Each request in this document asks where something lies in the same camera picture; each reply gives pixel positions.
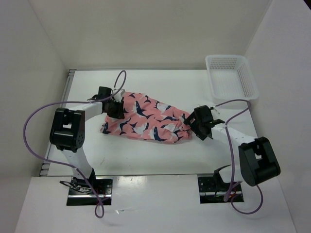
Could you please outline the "pink shark print shorts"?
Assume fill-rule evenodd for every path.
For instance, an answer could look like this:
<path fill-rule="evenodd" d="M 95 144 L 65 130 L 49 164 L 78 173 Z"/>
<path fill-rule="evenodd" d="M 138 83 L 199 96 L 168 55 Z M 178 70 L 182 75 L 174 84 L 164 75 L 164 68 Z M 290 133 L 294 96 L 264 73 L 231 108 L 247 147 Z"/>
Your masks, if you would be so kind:
<path fill-rule="evenodd" d="M 101 133 L 168 144 L 191 139 L 190 127 L 184 123 L 188 112 L 143 93 L 125 91 L 122 100 L 124 119 L 106 116 Z"/>

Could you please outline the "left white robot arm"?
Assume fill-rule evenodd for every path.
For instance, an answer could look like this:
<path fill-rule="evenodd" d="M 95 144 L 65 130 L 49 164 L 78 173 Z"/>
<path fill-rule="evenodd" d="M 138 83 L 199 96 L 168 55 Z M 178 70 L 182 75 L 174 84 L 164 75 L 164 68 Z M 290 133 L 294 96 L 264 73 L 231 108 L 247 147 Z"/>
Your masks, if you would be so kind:
<path fill-rule="evenodd" d="M 52 122 L 50 142 L 73 166 L 73 187 L 80 187 L 86 194 L 95 192 L 97 188 L 94 169 L 87 161 L 83 144 L 85 141 L 85 122 L 106 113 L 115 119 L 124 119 L 123 89 L 99 87 L 98 94 L 90 100 L 74 108 L 57 108 Z"/>

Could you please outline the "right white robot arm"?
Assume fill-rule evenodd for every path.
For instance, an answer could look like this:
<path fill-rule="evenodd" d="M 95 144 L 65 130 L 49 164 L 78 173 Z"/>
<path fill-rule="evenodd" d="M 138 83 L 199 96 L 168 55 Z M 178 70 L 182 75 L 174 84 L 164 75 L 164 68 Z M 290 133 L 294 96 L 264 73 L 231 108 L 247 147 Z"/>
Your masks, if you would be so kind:
<path fill-rule="evenodd" d="M 202 141 L 206 138 L 229 146 L 235 159 L 234 181 L 255 186 L 281 173 L 278 160 L 268 138 L 255 138 L 243 134 L 221 119 L 214 119 L 211 108 L 206 105 L 197 107 L 184 123 Z"/>

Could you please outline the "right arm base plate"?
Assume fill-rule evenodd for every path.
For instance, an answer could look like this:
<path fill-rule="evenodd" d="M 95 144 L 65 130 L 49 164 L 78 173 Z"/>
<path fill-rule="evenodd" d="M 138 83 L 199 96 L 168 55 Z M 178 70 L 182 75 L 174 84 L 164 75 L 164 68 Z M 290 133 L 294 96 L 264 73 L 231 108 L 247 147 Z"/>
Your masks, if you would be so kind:
<path fill-rule="evenodd" d="M 198 189 L 200 204 L 214 204 L 230 202 L 244 202 L 242 187 L 237 185 L 229 195 L 228 201 L 224 201 L 224 196 L 229 189 L 230 183 L 224 183 L 221 178 L 214 178 L 213 175 L 198 176 Z"/>

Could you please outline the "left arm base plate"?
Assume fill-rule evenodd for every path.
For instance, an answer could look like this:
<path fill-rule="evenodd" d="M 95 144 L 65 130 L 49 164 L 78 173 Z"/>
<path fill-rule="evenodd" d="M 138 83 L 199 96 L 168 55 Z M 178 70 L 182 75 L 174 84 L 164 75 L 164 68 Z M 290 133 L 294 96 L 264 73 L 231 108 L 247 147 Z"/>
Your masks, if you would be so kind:
<path fill-rule="evenodd" d="M 99 203 L 91 188 L 86 183 L 78 183 L 74 178 L 70 182 L 60 181 L 59 183 L 69 188 L 67 206 L 96 206 Z M 112 178 L 95 180 L 93 182 L 93 188 L 103 202 L 103 205 L 111 205 Z"/>

